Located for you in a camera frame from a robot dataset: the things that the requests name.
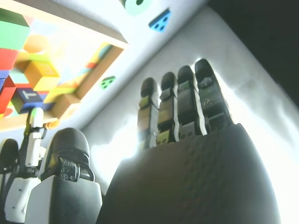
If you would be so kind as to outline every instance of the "wooden edge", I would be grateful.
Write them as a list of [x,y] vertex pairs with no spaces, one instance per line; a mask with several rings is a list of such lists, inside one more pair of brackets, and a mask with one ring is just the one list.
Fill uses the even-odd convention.
[[[24,113],[17,117],[0,119],[0,133],[8,132],[8,131],[12,131],[15,129],[20,129],[20,128],[25,128],[27,116],[28,116],[28,114]],[[44,124],[55,121],[55,120],[57,120],[57,118],[54,117],[52,112],[44,111],[44,113],[43,113],[43,123]]]
[[85,95],[92,89],[95,85],[98,84],[98,80],[106,72],[106,70],[112,65],[115,59],[121,54],[123,49],[118,47],[112,47],[107,55],[100,60],[95,69],[86,77],[83,83],[78,87],[75,92],[78,98],[81,100]]
[[78,32],[122,49],[128,46],[119,32],[50,0],[0,0],[0,8],[57,25],[74,27]]

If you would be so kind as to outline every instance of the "blue triangle block with holes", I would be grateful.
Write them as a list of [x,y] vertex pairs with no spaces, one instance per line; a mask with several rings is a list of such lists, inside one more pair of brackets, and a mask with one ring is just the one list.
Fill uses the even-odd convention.
[[161,33],[164,32],[170,16],[171,16],[171,11],[167,9],[166,11],[161,13],[157,18],[155,18],[152,22],[149,23],[149,28]]

